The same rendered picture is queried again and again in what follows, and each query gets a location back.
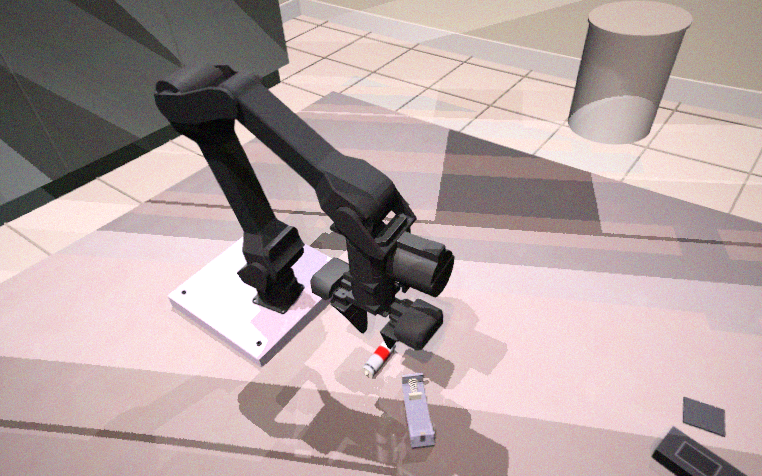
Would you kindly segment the grey battery with red band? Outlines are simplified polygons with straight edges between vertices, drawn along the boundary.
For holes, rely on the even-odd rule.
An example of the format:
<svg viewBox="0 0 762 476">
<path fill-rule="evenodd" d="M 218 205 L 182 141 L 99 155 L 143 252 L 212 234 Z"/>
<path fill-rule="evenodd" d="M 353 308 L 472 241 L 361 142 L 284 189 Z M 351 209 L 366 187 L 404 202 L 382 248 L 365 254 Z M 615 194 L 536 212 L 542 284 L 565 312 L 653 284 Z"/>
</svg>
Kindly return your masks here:
<svg viewBox="0 0 762 476">
<path fill-rule="evenodd" d="M 389 349 L 383 341 L 361 369 L 363 374 L 369 378 L 372 378 L 389 358 L 395 347 L 396 344 L 394 344 L 394 346 Z"/>
</svg>

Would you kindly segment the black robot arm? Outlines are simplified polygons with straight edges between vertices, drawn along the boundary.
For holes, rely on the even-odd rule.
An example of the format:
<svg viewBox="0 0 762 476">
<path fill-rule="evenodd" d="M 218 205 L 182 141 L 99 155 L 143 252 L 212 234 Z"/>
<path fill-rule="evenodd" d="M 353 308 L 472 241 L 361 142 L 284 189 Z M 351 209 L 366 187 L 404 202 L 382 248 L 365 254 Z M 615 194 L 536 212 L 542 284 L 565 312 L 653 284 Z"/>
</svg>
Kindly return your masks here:
<svg viewBox="0 0 762 476">
<path fill-rule="evenodd" d="M 345 156 L 297 116 L 253 71 L 196 59 L 159 80 L 155 103 L 175 131 L 198 144 L 243 229 L 246 264 L 237 272 L 256 289 L 252 302 L 285 314 L 305 289 L 291 268 L 304 253 L 298 229 L 280 221 L 234 131 L 240 122 L 315 190 L 321 209 L 345 236 L 358 276 L 387 274 L 402 292 L 432 297 L 446 287 L 454 255 L 411 234 L 417 217 L 384 173 Z M 393 211 L 388 224 L 382 220 Z M 254 301 L 255 300 L 255 301 Z"/>
</svg>

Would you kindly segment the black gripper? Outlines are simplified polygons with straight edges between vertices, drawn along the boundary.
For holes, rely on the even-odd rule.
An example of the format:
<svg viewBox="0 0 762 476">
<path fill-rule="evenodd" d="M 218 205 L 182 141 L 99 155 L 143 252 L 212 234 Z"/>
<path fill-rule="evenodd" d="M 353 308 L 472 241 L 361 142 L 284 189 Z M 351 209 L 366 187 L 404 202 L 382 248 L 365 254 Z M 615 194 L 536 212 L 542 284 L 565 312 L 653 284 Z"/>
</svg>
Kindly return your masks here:
<svg viewBox="0 0 762 476">
<path fill-rule="evenodd" d="M 442 309 L 416 299 L 398 299 L 398 282 L 387 274 L 366 278 L 352 272 L 349 263 L 330 259 L 310 280 L 312 293 L 330 301 L 362 334 L 367 330 L 367 312 L 387 317 L 380 334 L 391 349 L 396 341 L 420 351 L 443 324 Z"/>
</svg>

